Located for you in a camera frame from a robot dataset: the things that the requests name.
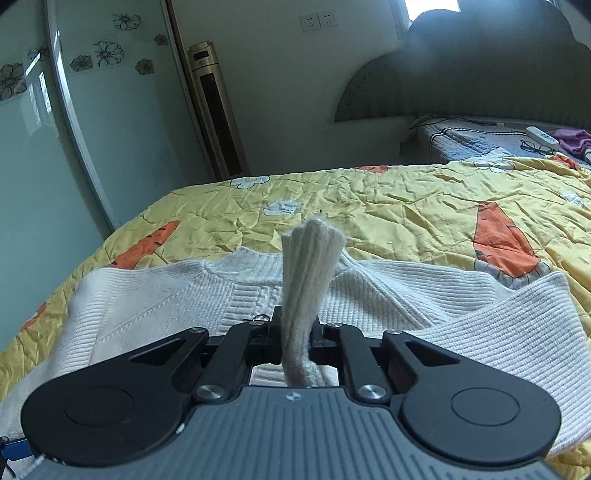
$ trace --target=yellow bedspread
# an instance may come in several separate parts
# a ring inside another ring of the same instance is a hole
[[[591,174],[564,160],[509,158],[445,166],[363,167],[253,177],[171,192],[80,265],[0,355],[0,399],[50,353],[68,298],[89,271],[216,260],[322,215],[357,258],[479,269],[512,288],[552,270],[569,279],[591,333]],[[568,480],[591,473],[591,442],[553,459]]]

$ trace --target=gray headboard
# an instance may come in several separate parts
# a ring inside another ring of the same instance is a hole
[[[336,122],[412,113],[522,118],[591,129],[591,51],[546,0],[459,0],[361,67]]]

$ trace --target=purple towel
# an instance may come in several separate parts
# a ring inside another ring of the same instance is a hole
[[[586,130],[560,128],[552,136],[560,142],[562,148],[577,157],[583,157],[586,150],[591,148],[591,134]]]

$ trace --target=knit sweater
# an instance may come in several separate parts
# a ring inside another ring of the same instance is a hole
[[[20,408],[43,382],[192,326],[221,335],[281,303],[282,255],[239,248],[219,262],[186,260],[146,270],[103,268],[81,281],[49,358],[0,404],[0,434],[18,436]],[[565,276],[512,291],[491,276],[434,265],[356,261],[340,253],[320,321],[366,336],[407,330],[460,355],[541,386],[558,402],[560,453],[591,433],[591,362]],[[283,385],[281,367],[253,383]]]

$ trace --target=wall socket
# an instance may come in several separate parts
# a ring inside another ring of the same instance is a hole
[[[315,14],[302,15],[300,17],[301,29],[304,32],[318,30],[319,28],[338,27],[334,10],[324,10]]]
[[[301,29],[304,32],[320,29],[320,21],[318,20],[318,14],[302,15],[300,17],[300,24]]]
[[[323,12],[318,12],[318,20],[320,21],[320,28],[339,26],[339,23],[336,21],[334,10],[324,10]]]

